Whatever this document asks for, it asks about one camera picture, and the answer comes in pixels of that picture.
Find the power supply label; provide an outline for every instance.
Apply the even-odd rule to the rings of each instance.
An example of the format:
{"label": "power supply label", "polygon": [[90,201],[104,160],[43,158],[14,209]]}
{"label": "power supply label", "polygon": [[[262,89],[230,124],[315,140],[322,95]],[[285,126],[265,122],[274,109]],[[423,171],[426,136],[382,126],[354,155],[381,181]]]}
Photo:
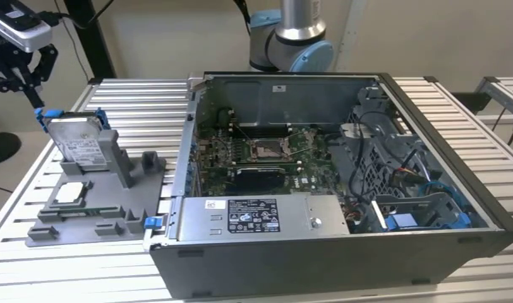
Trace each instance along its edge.
{"label": "power supply label", "polygon": [[279,212],[275,199],[229,200],[229,232],[279,232]]}

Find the warning label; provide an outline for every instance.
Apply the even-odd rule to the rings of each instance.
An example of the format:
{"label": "warning label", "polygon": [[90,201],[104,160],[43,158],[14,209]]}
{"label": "warning label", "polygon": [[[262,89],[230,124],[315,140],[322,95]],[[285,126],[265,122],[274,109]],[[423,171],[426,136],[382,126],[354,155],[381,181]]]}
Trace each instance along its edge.
{"label": "warning label", "polygon": [[63,156],[79,165],[106,164],[107,162],[95,140],[67,140],[63,142],[63,147]]}
{"label": "warning label", "polygon": [[229,232],[279,232],[275,199],[229,200]]}

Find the motherboard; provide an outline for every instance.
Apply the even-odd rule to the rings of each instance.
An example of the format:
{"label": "motherboard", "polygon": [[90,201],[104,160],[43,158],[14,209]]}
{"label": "motherboard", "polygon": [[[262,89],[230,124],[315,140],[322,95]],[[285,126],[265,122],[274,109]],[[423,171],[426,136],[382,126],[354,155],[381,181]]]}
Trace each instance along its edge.
{"label": "motherboard", "polygon": [[317,126],[206,129],[198,134],[203,196],[345,195],[326,136]]}

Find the metal roller table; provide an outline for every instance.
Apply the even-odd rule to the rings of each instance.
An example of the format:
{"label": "metal roller table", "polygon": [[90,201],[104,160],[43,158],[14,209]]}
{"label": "metal roller table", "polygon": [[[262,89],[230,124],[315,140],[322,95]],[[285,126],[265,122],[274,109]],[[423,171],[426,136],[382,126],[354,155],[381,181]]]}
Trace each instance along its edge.
{"label": "metal roller table", "polygon": [[[395,78],[479,180],[513,215],[513,151],[434,79]],[[72,110],[102,107],[131,156],[156,150],[167,161],[158,213],[170,209],[187,108],[187,80],[103,80]],[[142,241],[28,248],[27,231],[59,179],[62,155],[48,142],[0,211],[0,302],[166,302],[168,290]],[[465,264],[443,283],[226,302],[513,301],[513,245]]]}

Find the barcode sticker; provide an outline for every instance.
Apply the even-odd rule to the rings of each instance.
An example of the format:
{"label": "barcode sticker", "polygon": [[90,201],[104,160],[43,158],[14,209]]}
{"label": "barcode sticker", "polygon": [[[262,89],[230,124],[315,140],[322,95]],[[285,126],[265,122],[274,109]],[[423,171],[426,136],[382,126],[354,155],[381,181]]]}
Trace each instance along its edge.
{"label": "barcode sticker", "polygon": [[274,93],[285,93],[287,91],[287,86],[286,85],[274,85],[274,87],[271,87],[271,91]]}
{"label": "barcode sticker", "polygon": [[66,140],[62,145],[62,154],[67,161],[76,162],[79,165],[106,164],[107,161],[96,140]]}

